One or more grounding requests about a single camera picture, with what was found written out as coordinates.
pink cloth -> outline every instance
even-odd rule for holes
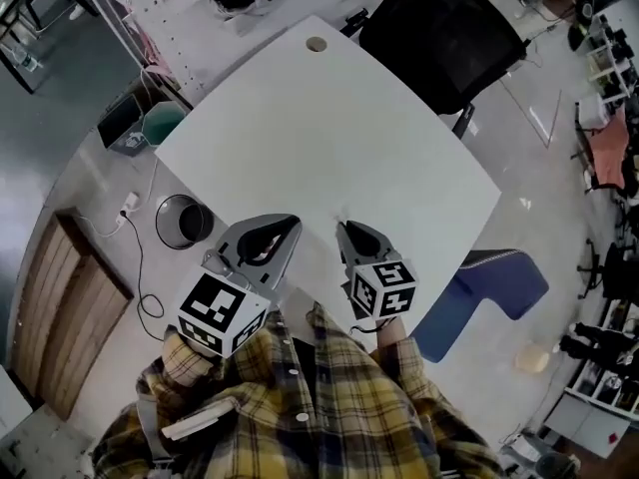
[[[624,188],[621,162],[628,147],[625,106],[621,105],[615,116],[600,133],[590,139],[590,149],[595,160],[595,173],[600,185],[616,185]]]

yellow plaid shirt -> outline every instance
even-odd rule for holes
[[[162,437],[183,477],[501,476],[496,457],[424,375],[412,338],[367,355],[316,304],[316,399],[280,312],[231,358],[206,359],[169,327],[162,357],[138,380],[159,426],[203,404],[235,410],[184,440]],[[296,369],[299,374],[291,374]],[[125,408],[93,453],[96,477],[145,477],[153,468],[136,405]]]

person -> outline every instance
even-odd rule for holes
[[[377,333],[371,355],[321,305],[306,320],[315,347],[293,339],[275,310],[228,359],[197,353],[169,326],[162,356],[137,383],[140,399],[156,405],[158,427],[203,405],[235,409],[184,440],[151,434],[152,453],[138,401],[95,448],[96,477],[156,477],[167,463],[163,477],[502,476],[493,452],[426,378],[399,318]],[[158,443],[170,458],[154,465]]]
[[[598,347],[564,335],[559,341],[558,349],[572,358],[592,360],[621,377],[639,379],[639,340],[636,337],[583,323],[570,325],[570,331],[598,344]]]

blue chair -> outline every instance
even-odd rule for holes
[[[412,336],[421,354],[438,362],[483,299],[493,300],[516,320],[547,290],[548,282],[527,253],[515,249],[472,250]]]

white table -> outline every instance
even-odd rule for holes
[[[307,48],[310,37],[327,42]],[[387,234],[420,280],[411,332],[472,248],[499,190],[439,118],[347,37],[316,17],[223,82],[157,151],[231,224],[265,213],[302,219],[288,279],[343,328],[354,324],[337,218]]]

